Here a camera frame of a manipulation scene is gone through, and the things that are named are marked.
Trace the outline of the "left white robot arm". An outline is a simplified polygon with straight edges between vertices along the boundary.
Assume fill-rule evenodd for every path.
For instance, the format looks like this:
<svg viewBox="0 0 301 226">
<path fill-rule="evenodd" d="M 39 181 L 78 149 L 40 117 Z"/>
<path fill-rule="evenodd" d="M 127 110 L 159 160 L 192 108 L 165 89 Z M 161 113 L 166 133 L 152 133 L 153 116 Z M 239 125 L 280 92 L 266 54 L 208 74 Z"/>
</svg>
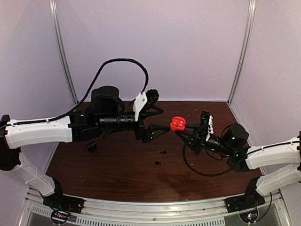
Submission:
<svg viewBox="0 0 301 226">
<path fill-rule="evenodd" d="M 134 99 L 133 109 L 125 110 L 114 86 L 102 86 L 92 91 L 91 103 L 86 110 L 72 110 L 57 119 L 17 121 L 3 115 L 0 120 L 0 169 L 17 174 L 26 184 L 37 189 L 57 209 L 67 206 L 60 183 L 31 164 L 21 147 L 49 142 L 79 143 L 100 136 L 122 131 L 133 131 L 136 140 L 149 143 L 156 137 L 170 131 L 169 127 L 150 124 L 144 126 L 148 117 L 163 113 L 157 107 L 158 91 L 150 89 Z"/>
</svg>

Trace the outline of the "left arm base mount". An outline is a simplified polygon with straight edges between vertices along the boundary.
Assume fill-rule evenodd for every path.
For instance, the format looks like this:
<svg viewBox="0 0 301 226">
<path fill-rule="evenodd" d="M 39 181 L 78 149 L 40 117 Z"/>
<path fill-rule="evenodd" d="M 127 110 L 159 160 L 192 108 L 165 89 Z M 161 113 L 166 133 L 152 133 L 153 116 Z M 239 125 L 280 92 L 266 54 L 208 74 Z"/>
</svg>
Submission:
<svg viewBox="0 0 301 226">
<path fill-rule="evenodd" d="M 52 212 L 50 215 L 51 221 L 55 225 L 62 225 L 71 217 L 71 213 L 80 214 L 84 205 L 82 198 L 76 198 L 63 194 L 61 183 L 53 179 L 54 193 L 49 196 L 44 196 L 40 193 L 43 204 L 50 207 Z"/>
</svg>

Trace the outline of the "red earbud charging case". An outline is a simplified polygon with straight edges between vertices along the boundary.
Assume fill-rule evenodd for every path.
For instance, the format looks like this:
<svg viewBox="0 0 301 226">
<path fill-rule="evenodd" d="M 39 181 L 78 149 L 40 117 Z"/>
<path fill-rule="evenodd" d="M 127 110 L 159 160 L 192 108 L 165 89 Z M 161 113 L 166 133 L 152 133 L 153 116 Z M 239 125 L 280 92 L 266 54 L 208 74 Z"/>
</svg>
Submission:
<svg viewBox="0 0 301 226">
<path fill-rule="evenodd" d="M 175 116 L 172 118 L 172 121 L 170 123 L 170 129 L 173 132 L 176 131 L 184 131 L 186 127 L 186 120 L 181 116 Z"/>
</svg>

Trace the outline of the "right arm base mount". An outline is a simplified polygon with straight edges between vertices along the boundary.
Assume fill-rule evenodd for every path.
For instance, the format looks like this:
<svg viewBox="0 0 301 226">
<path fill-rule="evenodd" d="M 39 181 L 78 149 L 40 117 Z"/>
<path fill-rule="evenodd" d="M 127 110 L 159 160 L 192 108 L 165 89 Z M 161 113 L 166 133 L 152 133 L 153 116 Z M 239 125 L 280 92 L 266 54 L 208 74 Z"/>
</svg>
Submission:
<svg viewBox="0 0 301 226">
<path fill-rule="evenodd" d="M 226 198 L 224 201 L 228 213 L 240 212 L 240 219 L 248 225 L 256 224 L 262 220 L 270 210 L 273 201 L 272 193 L 270 193 L 268 208 L 263 214 L 259 213 L 258 207 L 265 204 L 264 196 L 256 191 L 259 178 L 256 177 L 250 180 L 243 195 Z"/>
</svg>

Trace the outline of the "black earbud charging case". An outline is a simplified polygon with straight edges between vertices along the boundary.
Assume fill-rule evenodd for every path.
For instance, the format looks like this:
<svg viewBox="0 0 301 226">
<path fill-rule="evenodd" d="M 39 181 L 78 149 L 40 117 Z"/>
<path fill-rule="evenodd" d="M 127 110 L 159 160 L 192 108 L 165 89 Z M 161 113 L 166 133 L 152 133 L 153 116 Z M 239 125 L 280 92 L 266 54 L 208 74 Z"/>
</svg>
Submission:
<svg viewBox="0 0 301 226">
<path fill-rule="evenodd" d="M 96 142 L 89 142 L 86 144 L 86 148 L 88 151 L 93 151 L 97 148 Z"/>
</svg>

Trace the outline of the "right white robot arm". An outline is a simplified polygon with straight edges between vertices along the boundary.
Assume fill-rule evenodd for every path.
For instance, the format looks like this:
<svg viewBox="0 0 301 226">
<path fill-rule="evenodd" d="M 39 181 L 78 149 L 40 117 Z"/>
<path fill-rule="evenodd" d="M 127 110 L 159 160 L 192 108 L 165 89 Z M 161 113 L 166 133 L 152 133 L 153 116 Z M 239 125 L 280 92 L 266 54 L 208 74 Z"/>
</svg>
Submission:
<svg viewBox="0 0 301 226">
<path fill-rule="evenodd" d="M 281 169 L 265 176 L 251 179 L 241 204 L 250 208 L 274 190 L 290 185 L 301 179 L 301 137 L 296 136 L 287 141 L 263 145 L 247 146 L 248 132 L 238 123 L 228 125 L 223 134 L 217 136 L 210 122 L 187 126 L 181 119 L 170 124 L 171 130 L 183 142 L 183 159 L 187 161 L 186 149 L 195 155 L 206 150 L 227 159 L 229 171 L 248 172 L 263 166 L 284 164 Z"/>
</svg>

